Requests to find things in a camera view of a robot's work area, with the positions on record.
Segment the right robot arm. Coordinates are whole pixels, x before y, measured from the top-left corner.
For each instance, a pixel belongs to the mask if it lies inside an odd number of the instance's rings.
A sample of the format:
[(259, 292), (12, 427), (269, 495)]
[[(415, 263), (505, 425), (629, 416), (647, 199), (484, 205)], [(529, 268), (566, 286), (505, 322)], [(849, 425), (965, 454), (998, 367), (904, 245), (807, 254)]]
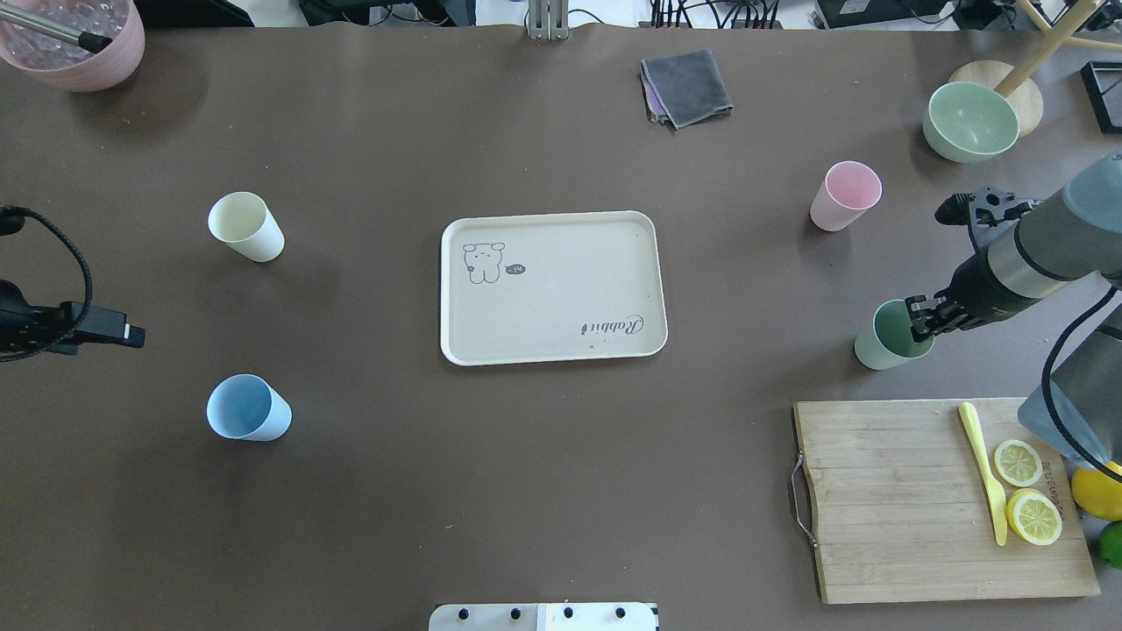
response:
[[(1043, 201), (981, 188), (951, 195), (938, 223), (966, 226), (973, 256), (949, 287), (934, 298), (905, 300), (916, 341), (1005, 321), (1055, 291), (1100, 274), (1118, 295), (1121, 276), (1121, 163), (1094, 161)], [(1019, 411), (1020, 422), (1055, 451), (1086, 470), (1109, 470), (1119, 459), (1119, 311), (1112, 311), (1063, 362), (1068, 326), (1045, 363), (1040, 383)]]

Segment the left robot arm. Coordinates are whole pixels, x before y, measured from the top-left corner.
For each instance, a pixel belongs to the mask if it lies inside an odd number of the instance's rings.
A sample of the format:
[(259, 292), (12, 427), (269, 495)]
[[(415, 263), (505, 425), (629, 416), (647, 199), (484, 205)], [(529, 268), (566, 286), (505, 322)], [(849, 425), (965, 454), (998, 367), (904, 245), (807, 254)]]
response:
[(123, 312), (92, 304), (93, 278), (88, 260), (68, 236), (59, 231), (40, 213), (31, 209), (3, 205), (3, 235), (17, 234), (31, 218), (68, 248), (82, 272), (84, 295), (80, 302), (63, 302), (59, 307), (33, 305), (16, 284), (1, 280), (1, 351), (3, 362), (31, 358), (42, 353), (74, 356), (81, 344), (113, 344), (142, 348), (146, 331), (128, 323)]

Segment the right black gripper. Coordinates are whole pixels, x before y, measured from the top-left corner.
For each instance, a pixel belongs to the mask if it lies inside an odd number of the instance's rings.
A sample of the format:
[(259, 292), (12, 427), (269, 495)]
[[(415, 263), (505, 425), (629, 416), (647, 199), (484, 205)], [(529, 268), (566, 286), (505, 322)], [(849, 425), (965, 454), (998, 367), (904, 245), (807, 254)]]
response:
[(917, 344), (958, 329), (965, 318), (965, 308), (945, 293), (905, 298), (905, 311), (911, 338)]

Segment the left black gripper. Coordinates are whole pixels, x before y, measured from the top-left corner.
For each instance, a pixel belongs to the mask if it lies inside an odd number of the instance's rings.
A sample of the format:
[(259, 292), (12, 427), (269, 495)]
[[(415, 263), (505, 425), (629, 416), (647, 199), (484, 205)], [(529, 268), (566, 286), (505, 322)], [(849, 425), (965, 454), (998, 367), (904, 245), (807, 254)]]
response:
[(145, 329), (129, 324), (123, 312), (92, 305), (74, 331), (61, 340), (61, 349), (79, 349), (81, 344), (116, 344), (139, 349), (145, 340)]

